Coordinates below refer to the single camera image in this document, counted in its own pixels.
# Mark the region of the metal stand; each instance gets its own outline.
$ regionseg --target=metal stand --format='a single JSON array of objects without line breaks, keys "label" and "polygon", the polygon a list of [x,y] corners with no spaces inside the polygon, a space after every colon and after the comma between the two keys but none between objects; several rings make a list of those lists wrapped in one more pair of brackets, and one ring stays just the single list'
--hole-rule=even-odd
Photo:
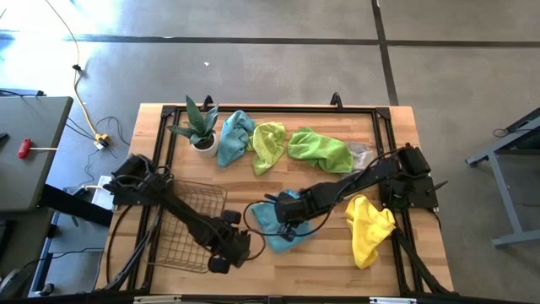
[{"label": "metal stand", "polygon": [[51,207],[64,214],[77,216],[83,220],[107,227],[111,224],[112,220],[112,211],[83,201],[47,184],[43,187],[39,205],[41,207]]},{"label": "metal stand", "polygon": [[[509,134],[504,136],[493,146],[465,160],[465,162],[470,167],[474,167],[484,160],[489,160],[491,168],[493,169],[495,180],[497,181],[497,186],[499,187],[500,195],[505,204],[506,213],[508,214],[508,218],[512,225],[512,230],[514,231],[514,233],[512,234],[493,239],[493,244],[495,247],[517,244],[520,242],[540,240],[540,230],[524,231],[521,228],[521,223],[514,208],[515,202],[510,195],[510,185],[508,183],[508,180],[505,179],[505,174],[501,169],[501,156],[505,157],[505,155],[534,155],[533,157],[540,158],[538,150],[521,150],[517,148],[517,145],[520,142],[523,142],[524,139],[530,138],[532,135],[535,135],[535,133],[537,133],[538,131],[538,128],[540,128],[539,110],[536,109],[531,114],[522,118],[519,123],[519,127],[517,127],[515,123],[509,126],[506,129],[508,130]],[[532,176],[532,179],[529,182],[533,182],[535,178],[538,179],[538,176]]]}]

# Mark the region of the lime green cloth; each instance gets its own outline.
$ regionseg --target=lime green cloth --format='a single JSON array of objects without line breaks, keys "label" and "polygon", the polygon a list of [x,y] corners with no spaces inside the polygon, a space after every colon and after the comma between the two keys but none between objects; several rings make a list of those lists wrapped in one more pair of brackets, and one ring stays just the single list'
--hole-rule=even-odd
[{"label": "lime green cloth", "polygon": [[261,175],[270,169],[285,153],[285,126],[280,122],[257,124],[247,145],[248,151],[255,151],[253,170]]},{"label": "lime green cloth", "polygon": [[330,173],[349,173],[353,170],[353,156],[347,145],[334,138],[320,135],[309,127],[301,128],[289,141],[289,156],[307,160]]}]

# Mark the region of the blue cloth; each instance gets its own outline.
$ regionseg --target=blue cloth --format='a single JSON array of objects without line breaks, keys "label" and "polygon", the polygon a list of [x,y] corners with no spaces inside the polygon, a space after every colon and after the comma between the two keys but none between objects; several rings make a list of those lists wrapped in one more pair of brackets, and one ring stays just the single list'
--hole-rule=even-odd
[{"label": "blue cloth", "polygon": [[[294,190],[287,189],[285,190],[285,193],[288,195],[298,198],[298,193],[296,193]],[[274,209],[273,204],[255,204],[253,207],[250,208],[251,212],[255,215],[255,218],[259,225],[261,226],[261,230],[264,233],[276,233],[278,232],[278,228],[281,226],[281,223],[278,222],[278,218],[276,217],[276,211]],[[312,231],[310,222],[306,221],[300,225],[298,225],[297,228],[294,228],[294,231],[296,231],[296,234],[303,234],[306,232]],[[314,236],[316,233],[310,234],[308,236],[296,236],[292,242],[288,242],[281,236],[264,236],[267,239],[267,243],[270,245],[272,250],[274,252],[283,252],[286,251],[292,247],[295,247],[299,245],[301,242],[305,241],[306,239]]]},{"label": "blue cloth", "polygon": [[236,111],[223,123],[218,145],[218,166],[224,167],[246,151],[255,122],[244,111]]}]

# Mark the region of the succulent plant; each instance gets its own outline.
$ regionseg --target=succulent plant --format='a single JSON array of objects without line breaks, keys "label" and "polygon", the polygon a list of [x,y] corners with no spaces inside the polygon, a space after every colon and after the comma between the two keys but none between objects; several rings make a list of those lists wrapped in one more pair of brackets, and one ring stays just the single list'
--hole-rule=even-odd
[{"label": "succulent plant", "polygon": [[172,133],[177,133],[189,138],[190,144],[197,145],[205,142],[215,133],[213,127],[218,121],[218,109],[216,105],[212,110],[208,111],[205,117],[201,114],[197,105],[188,95],[186,95],[186,109],[189,122],[186,122],[188,128],[179,126],[168,126],[167,128]]}]

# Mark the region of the black clamp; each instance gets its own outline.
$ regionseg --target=black clamp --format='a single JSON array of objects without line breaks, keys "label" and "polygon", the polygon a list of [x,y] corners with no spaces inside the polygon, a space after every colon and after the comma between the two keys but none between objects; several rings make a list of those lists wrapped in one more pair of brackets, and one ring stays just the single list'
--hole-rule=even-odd
[{"label": "black clamp", "polygon": [[334,106],[337,105],[337,111],[343,111],[343,103],[341,102],[341,97],[339,96],[338,92],[335,92],[332,95],[332,99],[330,100],[330,105]]}]

